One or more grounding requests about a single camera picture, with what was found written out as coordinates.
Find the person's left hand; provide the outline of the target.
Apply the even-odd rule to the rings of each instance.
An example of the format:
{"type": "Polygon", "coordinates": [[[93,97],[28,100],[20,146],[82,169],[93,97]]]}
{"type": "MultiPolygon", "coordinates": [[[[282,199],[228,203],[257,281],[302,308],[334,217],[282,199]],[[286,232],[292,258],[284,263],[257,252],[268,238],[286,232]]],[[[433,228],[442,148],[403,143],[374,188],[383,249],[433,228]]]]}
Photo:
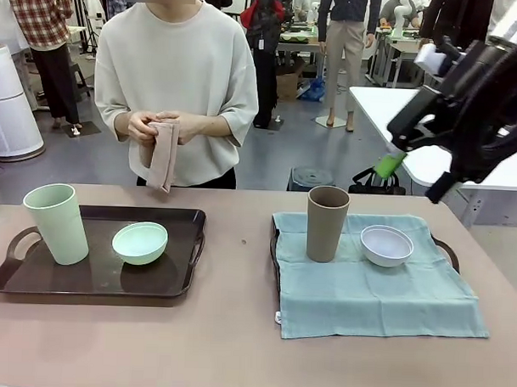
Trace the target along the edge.
{"type": "Polygon", "coordinates": [[[163,111],[157,114],[160,121],[171,121],[177,124],[178,143],[189,143],[201,130],[203,117],[180,111],[163,111]]]}

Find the person's right hand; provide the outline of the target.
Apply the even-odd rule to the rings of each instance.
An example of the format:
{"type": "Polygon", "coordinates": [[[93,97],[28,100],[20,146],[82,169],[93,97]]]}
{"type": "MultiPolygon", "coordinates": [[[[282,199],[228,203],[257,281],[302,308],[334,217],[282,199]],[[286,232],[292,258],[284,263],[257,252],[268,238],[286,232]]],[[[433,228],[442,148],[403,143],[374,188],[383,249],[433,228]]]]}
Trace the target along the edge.
{"type": "Polygon", "coordinates": [[[150,111],[129,112],[126,122],[128,137],[142,145],[150,145],[155,142],[158,132],[150,123],[158,122],[157,114],[150,111]]]}

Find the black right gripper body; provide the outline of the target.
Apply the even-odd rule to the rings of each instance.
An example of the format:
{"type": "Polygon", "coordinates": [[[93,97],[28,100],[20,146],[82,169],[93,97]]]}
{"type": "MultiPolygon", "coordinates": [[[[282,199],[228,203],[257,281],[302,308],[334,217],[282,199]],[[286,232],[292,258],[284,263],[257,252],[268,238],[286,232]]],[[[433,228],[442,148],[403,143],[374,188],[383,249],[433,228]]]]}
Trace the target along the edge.
{"type": "Polygon", "coordinates": [[[486,46],[471,61],[471,81],[450,137],[452,156],[442,182],[482,182],[502,161],[517,153],[517,45],[486,46]]]}

